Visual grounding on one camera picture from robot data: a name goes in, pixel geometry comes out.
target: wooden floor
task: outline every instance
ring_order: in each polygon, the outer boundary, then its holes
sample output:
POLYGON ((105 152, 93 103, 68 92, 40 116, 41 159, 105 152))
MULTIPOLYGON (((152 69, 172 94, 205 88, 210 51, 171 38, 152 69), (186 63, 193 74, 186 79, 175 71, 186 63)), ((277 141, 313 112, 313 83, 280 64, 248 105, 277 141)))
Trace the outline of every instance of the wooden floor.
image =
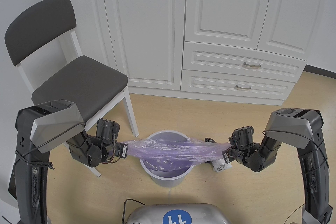
MULTIPOLYGON (((228 142, 235 128, 252 125, 254 141, 260 142, 270 113, 280 108, 135 94, 131 100, 140 132, 138 139, 171 129, 198 139, 211 137, 217 142, 228 142)), ((303 72, 282 107, 321 110, 330 165, 329 203, 335 207, 336 80, 303 72)), ((134 138, 122 103, 106 118, 120 124, 120 142, 134 138)), ((95 127, 89 133, 94 135, 95 127)), ((297 152, 286 144, 279 149, 275 163, 260 173, 237 162, 233 168, 216 173, 210 164, 204 163, 194 167, 182 184, 171 189, 156 185, 139 159, 131 156, 116 164, 100 164, 100 178, 73 160, 63 145, 51 152, 50 160, 55 167, 48 172, 48 216, 52 224, 120 224, 126 198, 147 205, 209 203, 218 206, 233 224, 283 224, 304 203, 297 152)), ((126 216, 138 206, 129 202, 126 216)), ((300 214, 297 210, 286 223, 301 223, 300 214)), ((330 223, 336 223, 335 214, 330 223)))

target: drawer front panel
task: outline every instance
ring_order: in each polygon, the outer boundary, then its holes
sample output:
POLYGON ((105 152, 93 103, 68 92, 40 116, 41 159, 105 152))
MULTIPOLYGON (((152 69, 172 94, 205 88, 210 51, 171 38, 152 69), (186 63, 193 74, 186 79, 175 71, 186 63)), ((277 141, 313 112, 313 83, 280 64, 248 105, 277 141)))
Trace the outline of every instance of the drawer front panel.
POLYGON ((182 71, 181 90, 285 100, 295 83, 251 76, 203 71, 182 71))
POLYGON ((225 45, 184 42, 183 69, 297 82, 303 60, 225 45))

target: metal handle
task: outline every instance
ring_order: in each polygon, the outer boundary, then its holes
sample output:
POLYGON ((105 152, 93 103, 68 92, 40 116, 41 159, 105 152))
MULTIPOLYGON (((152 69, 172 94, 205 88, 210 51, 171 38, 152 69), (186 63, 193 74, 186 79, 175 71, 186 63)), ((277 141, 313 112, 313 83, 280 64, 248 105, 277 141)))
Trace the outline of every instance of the metal handle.
POLYGON ((252 87, 239 87, 238 85, 235 86, 237 89, 242 89, 242 90, 249 90, 251 89, 252 87))
POLYGON ((261 67, 260 64, 258 64, 258 65, 253 65, 253 64, 248 64, 248 63, 246 63, 246 62, 244 62, 243 64, 244 64, 245 66, 247 66, 247 67, 255 67, 255 68, 259 68, 259 67, 261 67))

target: blue circular logo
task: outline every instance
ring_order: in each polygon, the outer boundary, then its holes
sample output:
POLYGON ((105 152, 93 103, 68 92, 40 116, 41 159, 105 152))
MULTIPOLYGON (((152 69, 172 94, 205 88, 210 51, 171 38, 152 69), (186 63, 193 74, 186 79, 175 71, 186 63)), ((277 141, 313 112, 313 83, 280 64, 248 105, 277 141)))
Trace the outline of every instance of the blue circular logo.
POLYGON ((163 224, 191 224, 191 215, 184 210, 171 210, 163 216, 163 224))

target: translucent plastic bag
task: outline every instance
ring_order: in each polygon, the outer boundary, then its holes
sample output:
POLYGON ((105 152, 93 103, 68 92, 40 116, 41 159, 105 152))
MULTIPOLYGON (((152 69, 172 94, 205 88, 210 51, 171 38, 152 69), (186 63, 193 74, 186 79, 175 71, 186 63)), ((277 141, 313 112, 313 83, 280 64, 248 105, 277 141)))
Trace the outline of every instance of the translucent plastic bag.
POLYGON ((123 143, 128 144, 128 155, 142 159, 148 168, 155 171, 175 171, 222 159, 222 151, 231 146, 229 143, 207 143, 195 138, 188 138, 187 142, 144 139, 123 143))

